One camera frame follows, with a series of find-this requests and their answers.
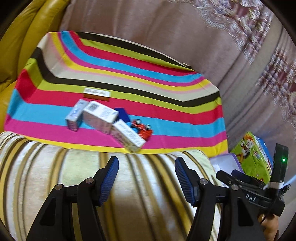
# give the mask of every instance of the blue gripper pad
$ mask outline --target blue gripper pad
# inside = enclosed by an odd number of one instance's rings
[[[189,181],[189,178],[182,167],[179,159],[177,158],[175,160],[175,172],[177,174],[179,183],[181,185],[182,191],[184,193],[185,199],[187,202],[189,202],[192,206],[196,202],[194,198],[194,190],[191,182]]]
[[[115,181],[116,175],[118,173],[119,169],[119,161],[118,158],[115,157],[110,169],[108,170],[104,181],[101,184],[100,188],[100,197],[99,197],[99,206],[102,206],[104,202],[107,201],[111,188],[113,186],[113,183]]]

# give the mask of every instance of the red toy car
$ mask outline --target red toy car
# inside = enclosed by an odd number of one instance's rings
[[[149,139],[152,135],[153,130],[151,129],[151,125],[144,125],[140,119],[135,119],[131,123],[131,127],[138,130],[138,134],[142,137],[145,141]]]

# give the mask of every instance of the metal bolt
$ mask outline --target metal bolt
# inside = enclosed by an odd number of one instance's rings
[[[62,184],[57,184],[56,186],[55,186],[55,189],[56,190],[61,190],[63,188],[63,185]]]
[[[235,190],[235,191],[237,191],[237,190],[239,189],[238,185],[235,185],[235,184],[233,184],[233,185],[231,186],[231,188],[232,188],[233,190]]]
[[[203,184],[203,185],[207,185],[208,184],[208,180],[207,179],[200,179],[200,183]]]
[[[89,178],[87,178],[87,179],[85,180],[85,182],[86,182],[87,184],[91,184],[91,183],[94,182],[94,179],[93,179],[92,177],[89,177]]]

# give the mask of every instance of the white box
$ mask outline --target white box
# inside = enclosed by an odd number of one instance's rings
[[[112,125],[111,135],[119,140],[130,152],[139,151],[146,141],[140,137],[123,120],[116,121]]]
[[[77,131],[82,122],[82,112],[88,101],[80,99],[72,108],[70,113],[66,116],[67,126],[72,131]]]
[[[85,88],[83,91],[83,94],[85,98],[105,100],[105,101],[109,101],[109,98],[111,96],[111,92],[109,91],[97,90],[97,89],[91,89],[91,88]]]
[[[93,128],[109,134],[118,111],[99,102],[91,101],[83,110],[83,121]]]

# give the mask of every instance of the yellow leather sofa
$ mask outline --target yellow leather sofa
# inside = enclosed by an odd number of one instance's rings
[[[12,90],[38,42],[57,31],[70,0],[33,0],[11,23],[0,40],[0,133]]]

